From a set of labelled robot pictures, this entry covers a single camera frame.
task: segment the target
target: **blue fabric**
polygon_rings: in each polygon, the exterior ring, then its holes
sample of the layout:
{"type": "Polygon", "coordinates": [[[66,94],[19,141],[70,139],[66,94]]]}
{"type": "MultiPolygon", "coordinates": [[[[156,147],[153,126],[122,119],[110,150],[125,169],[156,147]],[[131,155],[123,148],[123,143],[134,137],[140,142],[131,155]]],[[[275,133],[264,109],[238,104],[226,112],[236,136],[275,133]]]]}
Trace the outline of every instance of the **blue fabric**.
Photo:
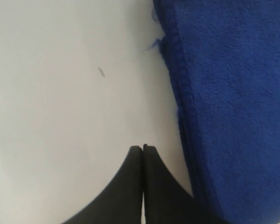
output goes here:
{"type": "Polygon", "coordinates": [[[154,5],[195,198],[234,224],[279,222],[280,0],[154,5]]]}

